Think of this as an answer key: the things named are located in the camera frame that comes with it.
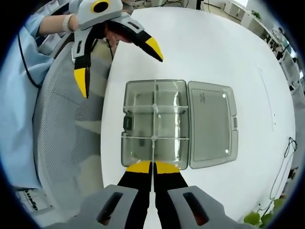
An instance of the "person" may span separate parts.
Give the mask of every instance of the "person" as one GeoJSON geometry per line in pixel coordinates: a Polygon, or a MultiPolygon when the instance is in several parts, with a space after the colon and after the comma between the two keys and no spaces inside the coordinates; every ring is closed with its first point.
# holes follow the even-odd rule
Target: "person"
{"type": "MultiPolygon", "coordinates": [[[[76,15],[43,16],[34,14],[19,31],[0,71],[0,158],[9,182],[15,187],[40,188],[33,158],[32,117],[39,89],[53,58],[38,52],[36,38],[53,33],[76,31],[76,15]],[[21,53],[34,83],[28,78],[21,53]]],[[[103,32],[112,47],[122,36],[103,32]]]]}

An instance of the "chair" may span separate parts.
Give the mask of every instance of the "chair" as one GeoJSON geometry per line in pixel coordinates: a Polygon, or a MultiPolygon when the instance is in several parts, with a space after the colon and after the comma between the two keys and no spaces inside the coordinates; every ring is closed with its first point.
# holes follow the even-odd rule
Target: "chair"
{"type": "Polygon", "coordinates": [[[55,211],[58,222],[77,215],[84,198],[103,188],[100,130],[110,67],[91,58],[90,96],[83,98],[73,76],[72,44],[54,54],[33,117],[37,174],[51,205],[47,211],[55,211]]]}

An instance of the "gray gripper housing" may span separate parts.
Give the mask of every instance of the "gray gripper housing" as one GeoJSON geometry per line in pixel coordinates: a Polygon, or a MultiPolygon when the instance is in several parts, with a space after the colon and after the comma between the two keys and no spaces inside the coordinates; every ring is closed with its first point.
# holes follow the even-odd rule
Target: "gray gripper housing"
{"type": "MultiPolygon", "coordinates": [[[[66,223],[56,223],[47,229],[124,229],[132,203],[138,190],[109,185],[103,191],[89,196],[83,202],[79,215],[66,223]],[[111,202],[117,205],[111,214],[108,225],[99,223],[111,202]]],[[[217,200],[196,186],[168,191],[178,214],[181,229],[255,229],[250,224],[239,224],[225,215],[224,207],[217,200]],[[199,209],[207,222],[198,226],[190,207],[190,200],[199,209]]]]}

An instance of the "leaf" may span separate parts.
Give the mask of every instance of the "leaf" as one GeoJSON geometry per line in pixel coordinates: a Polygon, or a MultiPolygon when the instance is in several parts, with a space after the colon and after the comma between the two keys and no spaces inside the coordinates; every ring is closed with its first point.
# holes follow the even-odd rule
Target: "leaf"
{"type": "Polygon", "coordinates": [[[244,223],[249,223],[251,225],[258,225],[259,224],[259,218],[260,215],[256,212],[250,212],[248,215],[244,218],[244,223]]]}
{"type": "Polygon", "coordinates": [[[284,199],[274,200],[274,209],[279,209],[283,205],[284,199]]]}
{"type": "Polygon", "coordinates": [[[270,222],[272,216],[273,216],[272,213],[268,213],[268,214],[264,215],[264,216],[261,218],[261,221],[262,221],[262,223],[263,223],[264,226],[270,222]]]}

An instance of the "hand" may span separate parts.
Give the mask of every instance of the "hand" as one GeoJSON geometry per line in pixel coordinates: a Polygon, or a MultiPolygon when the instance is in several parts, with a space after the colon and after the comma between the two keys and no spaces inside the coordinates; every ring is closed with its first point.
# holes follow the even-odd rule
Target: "hand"
{"type": "MultiPolygon", "coordinates": [[[[77,21],[77,16],[76,14],[72,15],[70,17],[70,20],[68,22],[68,27],[70,30],[72,31],[76,31],[78,29],[78,21],[77,21]]],[[[123,41],[123,42],[127,42],[127,43],[130,43],[127,39],[125,39],[123,36],[121,35],[118,35],[112,31],[110,31],[107,27],[107,23],[106,23],[106,26],[105,26],[105,31],[104,31],[104,34],[105,34],[105,37],[109,40],[109,43],[110,45],[113,47],[113,48],[116,48],[116,41],[117,40],[120,40],[120,41],[123,41]]]]}
{"type": "Polygon", "coordinates": [[[109,40],[110,45],[115,49],[116,48],[116,41],[120,40],[126,43],[131,43],[123,36],[116,34],[108,29],[108,26],[106,24],[105,31],[104,31],[105,37],[109,40]]]}
{"type": "Polygon", "coordinates": [[[68,27],[73,32],[78,29],[78,20],[77,20],[76,14],[74,14],[70,17],[70,20],[68,22],[68,27]]]}

